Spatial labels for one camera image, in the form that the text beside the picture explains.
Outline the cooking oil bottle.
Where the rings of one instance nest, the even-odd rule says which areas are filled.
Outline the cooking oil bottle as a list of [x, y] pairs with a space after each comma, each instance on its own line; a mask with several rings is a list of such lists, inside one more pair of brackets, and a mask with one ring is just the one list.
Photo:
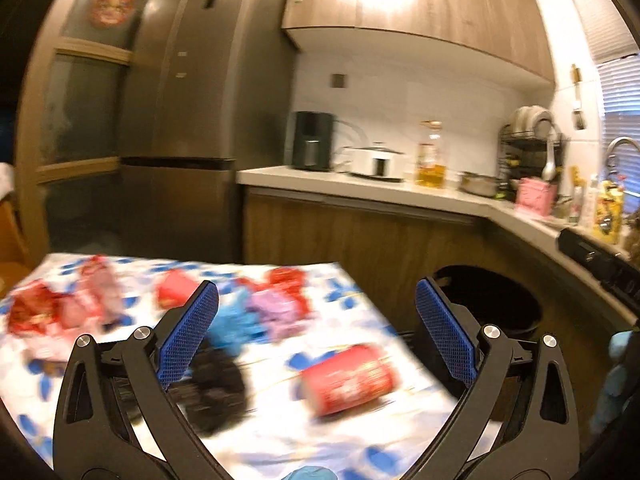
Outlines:
[[416, 158], [416, 184], [426, 188], [443, 188], [446, 176], [445, 139], [442, 123], [422, 120], [423, 136]]

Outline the blue floral tablecloth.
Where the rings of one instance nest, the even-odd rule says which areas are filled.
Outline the blue floral tablecloth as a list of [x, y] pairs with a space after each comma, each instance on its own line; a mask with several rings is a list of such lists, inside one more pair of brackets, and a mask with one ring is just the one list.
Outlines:
[[[26, 337], [8, 331], [12, 295], [35, 280], [54, 292], [71, 292], [86, 255], [53, 254], [1, 299], [1, 401], [40, 460], [53, 466], [53, 425], [66, 361], [75, 337], [29, 348]], [[274, 266], [239, 266], [166, 259], [105, 257], [112, 266], [125, 313], [96, 341], [125, 339], [136, 327], [154, 326], [164, 313], [155, 286], [178, 269], [195, 281], [214, 282], [220, 307], [240, 287], [237, 276], [261, 281]], [[338, 263], [298, 266], [306, 272], [304, 294], [311, 316], [301, 334], [278, 342], [246, 344], [234, 359], [247, 388], [242, 422], [202, 437], [203, 444], [235, 479], [282, 479], [296, 469], [319, 466], [337, 479], [399, 479], [432, 442], [457, 399], [430, 373], [408, 344]], [[395, 391], [367, 406], [325, 419], [311, 413], [299, 389], [299, 372], [354, 344], [377, 344], [396, 368]]]

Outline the black air fryer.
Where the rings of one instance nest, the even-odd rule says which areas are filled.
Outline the black air fryer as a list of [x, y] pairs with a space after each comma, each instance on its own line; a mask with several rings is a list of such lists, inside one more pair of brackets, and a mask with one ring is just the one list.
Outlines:
[[335, 116], [298, 110], [290, 115], [285, 165], [304, 171], [331, 170]]

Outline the hanging spatula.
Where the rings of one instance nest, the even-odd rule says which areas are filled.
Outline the hanging spatula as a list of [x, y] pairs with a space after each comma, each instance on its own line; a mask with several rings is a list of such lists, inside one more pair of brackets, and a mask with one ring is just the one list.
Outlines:
[[572, 121], [576, 131], [582, 131], [586, 128], [586, 118], [582, 110], [582, 73], [575, 64], [570, 69], [570, 78], [574, 88], [574, 105], [572, 110]]

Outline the stainless steel refrigerator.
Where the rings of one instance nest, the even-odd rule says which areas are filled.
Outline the stainless steel refrigerator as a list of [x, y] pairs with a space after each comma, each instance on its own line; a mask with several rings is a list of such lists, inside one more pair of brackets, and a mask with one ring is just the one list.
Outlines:
[[286, 0], [155, 0], [117, 125], [127, 255], [242, 256], [241, 171], [282, 162], [296, 47]]

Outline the purple plastic bag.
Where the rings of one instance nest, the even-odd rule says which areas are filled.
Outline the purple plastic bag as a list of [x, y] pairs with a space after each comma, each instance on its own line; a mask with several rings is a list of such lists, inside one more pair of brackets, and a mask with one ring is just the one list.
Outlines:
[[297, 302], [277, 290], [253, 292], [247, 310], [257, 314], [271, 342], [297, 336], [309, 327], [309, 321], [298, 312]]

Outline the red soda can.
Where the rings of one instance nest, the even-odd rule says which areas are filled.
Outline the red soda can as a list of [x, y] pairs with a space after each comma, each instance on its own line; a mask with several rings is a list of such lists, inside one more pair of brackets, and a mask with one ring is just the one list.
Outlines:
[[354, 344], [299, 373], [303, 399], [316, 417], [378, 400], [399, 385], [396, 368], [377, 344]]

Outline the wooden lower cabinets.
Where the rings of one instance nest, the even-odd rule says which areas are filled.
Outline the wooden lower cabinets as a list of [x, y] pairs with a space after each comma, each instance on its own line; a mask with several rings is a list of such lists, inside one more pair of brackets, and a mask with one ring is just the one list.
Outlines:
[[522, 284], [542, 307], [529, 339], [559, 339], [580, 447], [589, 448], [589, 421], [611, 367], [608, 341], [634, 322], [596, 286], [488, 219], [256, 186], [245, 188], [243, 209], [245, 262], [337, 262], [401, 333], [419, 325], [416, 283], [445, 266], [480, 266]]

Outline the red white snack wrapper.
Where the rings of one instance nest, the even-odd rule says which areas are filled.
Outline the red white snack wrapper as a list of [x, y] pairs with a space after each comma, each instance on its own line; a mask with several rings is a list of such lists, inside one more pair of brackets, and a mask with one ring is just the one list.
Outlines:
[[71, 292], [54, 292], [35, 280], [12, 295], [8, 331], [18, 336], [52, 335], [60, 330], [118, 323], [125, 313], [112, 266], [96, 255], [84, 261]]

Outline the pink utensil basket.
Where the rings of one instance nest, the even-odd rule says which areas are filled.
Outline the pink utensil basket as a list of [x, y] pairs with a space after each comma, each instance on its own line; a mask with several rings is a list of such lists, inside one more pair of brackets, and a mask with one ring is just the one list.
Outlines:
[[536, 178], [524, 178], [518, 184], [515, 211], [535, 218], [544, 218], [551, 214], [556, 190], [554, 183]]

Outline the wooden glass door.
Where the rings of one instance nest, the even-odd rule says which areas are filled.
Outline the wooden glass door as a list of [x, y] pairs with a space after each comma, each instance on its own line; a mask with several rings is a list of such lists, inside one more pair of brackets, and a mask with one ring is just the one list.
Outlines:
[[51, 252], [116, 254], [122, 224], [117, 123], [142, 24], [163, 0], [136, 0], [124, 24], [99, 28], [92, 0], [53, 0], [23, 79], [16, 190], [33, 266]]

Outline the stainless steel bowl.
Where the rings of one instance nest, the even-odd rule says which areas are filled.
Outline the stainless steel bowl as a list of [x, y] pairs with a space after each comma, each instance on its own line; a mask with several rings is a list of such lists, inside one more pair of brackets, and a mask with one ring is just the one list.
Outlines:
[[459, 190], [474, 196], [495, 198], [498, 193], [496, 177], [465, 171], [460, 174]]

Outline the white rice cooker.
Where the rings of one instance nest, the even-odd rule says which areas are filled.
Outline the white rice cooker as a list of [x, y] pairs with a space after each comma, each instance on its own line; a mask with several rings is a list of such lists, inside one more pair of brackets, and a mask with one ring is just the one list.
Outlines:
[[407, 155], [378, 143], [347, 150], [349, 173], [355, 177], [386, 182], [404, 180]]

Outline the chrome kitchen faucet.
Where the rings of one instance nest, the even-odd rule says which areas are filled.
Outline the chrome kitchen faucet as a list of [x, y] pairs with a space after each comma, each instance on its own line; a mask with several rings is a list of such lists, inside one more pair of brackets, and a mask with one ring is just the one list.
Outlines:
[[611, 141], [604, 154], [604, 175], [639, 180], [639, 142], [630, 136], [619, 136]]

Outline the grey wall socket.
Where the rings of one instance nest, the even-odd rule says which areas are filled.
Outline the grey wall socket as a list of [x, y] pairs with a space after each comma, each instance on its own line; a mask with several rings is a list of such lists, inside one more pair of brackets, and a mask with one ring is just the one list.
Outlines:
[[346, 87], [346, 75], [345, 74], [332, 74], [331, 75], [331, 87], [334, 89], [343, 89]]

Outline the red paper cup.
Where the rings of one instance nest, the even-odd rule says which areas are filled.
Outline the red paper cup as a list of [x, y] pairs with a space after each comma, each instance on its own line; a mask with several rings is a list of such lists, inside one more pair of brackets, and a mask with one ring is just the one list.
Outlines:
[[162, 310], [181, 308], [198, 289], [200, 283], [178, 269], [163, 274], [155, 286], [157, 307]]

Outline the black plastic trash bag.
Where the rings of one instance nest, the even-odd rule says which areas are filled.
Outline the black plastic trash bag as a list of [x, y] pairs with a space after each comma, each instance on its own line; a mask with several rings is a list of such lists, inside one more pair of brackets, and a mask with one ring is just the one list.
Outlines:
[[234, 359], [204, 339], [189, 366], [189, 374], [169, 386], [168, 393], [200, 437], [242, 422], [247, 412], [247, 388]]

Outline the window blinds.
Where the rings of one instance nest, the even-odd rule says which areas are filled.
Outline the window blinds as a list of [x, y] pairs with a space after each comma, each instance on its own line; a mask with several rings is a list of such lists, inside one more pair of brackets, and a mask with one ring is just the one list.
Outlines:
[[639, 47], [612, 0], [573, 0], [603, 94], [602, 145], [639, 140]]

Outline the wooden upper cabinet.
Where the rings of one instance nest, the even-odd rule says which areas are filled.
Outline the wooden upper cabinet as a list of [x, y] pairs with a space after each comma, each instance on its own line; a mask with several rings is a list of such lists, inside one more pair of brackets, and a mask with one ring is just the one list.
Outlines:
[[555, 86], [537, 0], [288, 0], [282, 27], [305, 52], [386, 55], [524, 93]]

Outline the white ladle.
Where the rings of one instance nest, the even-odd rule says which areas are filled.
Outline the white ladle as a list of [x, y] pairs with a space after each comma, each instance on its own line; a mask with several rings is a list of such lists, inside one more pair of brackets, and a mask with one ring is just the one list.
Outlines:
[[546, 182], [551, 182], [556, 174], [554, 156], [554, 127], [551, 126], [546, 139], [546, 163], [542, 168], [541, 177]]

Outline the black trash bin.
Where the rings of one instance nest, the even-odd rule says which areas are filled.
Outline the black trash bin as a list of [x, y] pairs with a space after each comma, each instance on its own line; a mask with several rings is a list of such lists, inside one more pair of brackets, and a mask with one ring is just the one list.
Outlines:
[[434, 280], [453, 304], [466, 307], [480, 325], [494, 324], [509, 337], [529, 339], [542, 321], [542, 307], [522, 284], [480, 266], [445, 266]]

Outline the red door decoration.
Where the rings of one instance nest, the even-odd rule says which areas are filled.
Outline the red door decoration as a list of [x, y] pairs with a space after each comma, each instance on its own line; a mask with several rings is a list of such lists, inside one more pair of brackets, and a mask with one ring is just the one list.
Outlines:
[[92, 0], [90, 22], [99, 28], [124, 24], [134, 14], [135, 3], [136, 0]]

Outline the black dish rack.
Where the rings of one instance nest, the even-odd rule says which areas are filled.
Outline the black dish rack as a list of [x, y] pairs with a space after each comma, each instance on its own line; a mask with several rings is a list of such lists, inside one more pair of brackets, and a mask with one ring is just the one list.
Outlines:
[[502, 200], [514, 203], [520, 181], [542, 178], [547, 163], [547, 140], [531, 132], [513, 133], [505, 125], [498, 135], [498, 192]]

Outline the yellow detergent bottle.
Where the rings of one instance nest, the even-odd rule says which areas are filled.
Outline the yellow detergent bottle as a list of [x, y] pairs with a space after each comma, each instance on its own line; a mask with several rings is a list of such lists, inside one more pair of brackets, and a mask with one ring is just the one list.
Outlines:
[[623, 224], [624, 192], [616, 182], [603, 180], [600, 183], [596, 212], [594, 213], [593, 235], [602, 242], [615, 245], [620, 240]]

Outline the blue rubber glove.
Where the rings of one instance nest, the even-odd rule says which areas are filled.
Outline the blue rubber glove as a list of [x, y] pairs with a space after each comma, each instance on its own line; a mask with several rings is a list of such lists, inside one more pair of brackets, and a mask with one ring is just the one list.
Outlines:
[[267, 338], [259, 314], [247, 309], [249, 301], [250, 291], [240, 287], [230, 304], [219, 308], [206, 332], [208, 342], [233, 359], [242, 353], [246, 344], [264, 342]]

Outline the white plastic bottle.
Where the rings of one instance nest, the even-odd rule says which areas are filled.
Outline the white plastic bottle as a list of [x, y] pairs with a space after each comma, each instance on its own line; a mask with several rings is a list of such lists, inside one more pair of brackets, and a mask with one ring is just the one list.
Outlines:
[[596, 218], [597, 198], [599, 192], [599, 176], [592, 174], [584, 188], [584, 197], [582, 198], [582, 214], [580, 215], [579, 225], [585, 230], [591, 230]]

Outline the red plastic bag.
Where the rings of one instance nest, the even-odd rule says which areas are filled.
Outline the red plastic bag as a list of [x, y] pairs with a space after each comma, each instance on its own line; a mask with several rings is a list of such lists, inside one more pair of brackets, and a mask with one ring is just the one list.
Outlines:
[[245, 286], [250, 292], [276, 292], [294, 304], [297, 318], [310, 315], [311, 307], [304, 294], [306, 286], [306, 272], [292, 266], [277, 266], [266, 272], [261, 281], [254, 281], [245, 276], [237, 276], [234, 284]]

